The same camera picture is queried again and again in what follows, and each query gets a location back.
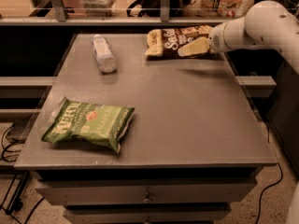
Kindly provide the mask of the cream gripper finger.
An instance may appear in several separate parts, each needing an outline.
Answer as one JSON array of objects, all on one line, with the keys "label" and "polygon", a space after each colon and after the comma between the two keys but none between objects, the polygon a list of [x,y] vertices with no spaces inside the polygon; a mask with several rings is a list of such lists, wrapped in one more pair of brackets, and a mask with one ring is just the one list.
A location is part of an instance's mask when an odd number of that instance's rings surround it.
[{"label": "cream gripper finger", "polygon": [[205,37],[200,37],[193,42],[178,49],[179,57],[189,57],[198,54],[205,54],[209,51],[209,43]]}]

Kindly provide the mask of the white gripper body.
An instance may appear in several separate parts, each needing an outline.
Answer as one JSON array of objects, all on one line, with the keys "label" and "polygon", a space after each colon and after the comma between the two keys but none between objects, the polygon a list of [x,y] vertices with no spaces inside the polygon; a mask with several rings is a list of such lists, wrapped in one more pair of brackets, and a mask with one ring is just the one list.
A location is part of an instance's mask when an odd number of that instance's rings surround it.
[{"label": "white gripper body", "polygon": [[215,26],[208,35],[211,49],[217,53],[243,49],[244,22],[227,21]]}]

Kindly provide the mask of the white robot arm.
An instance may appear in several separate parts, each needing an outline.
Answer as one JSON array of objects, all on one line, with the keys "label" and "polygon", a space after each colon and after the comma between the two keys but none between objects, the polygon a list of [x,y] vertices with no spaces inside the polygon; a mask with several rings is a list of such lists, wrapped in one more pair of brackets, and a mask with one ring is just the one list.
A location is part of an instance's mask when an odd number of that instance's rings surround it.
[{"label": "white robot arm", "polygon": [[298,19],[275,1],[262,1],[238,19],[198,22],[212,27],[217,51],[273,49],[283,58],[278,69],[277,99],[263,124],[277,166],[258,175],[258,186],[217,224],[298,224]]}]

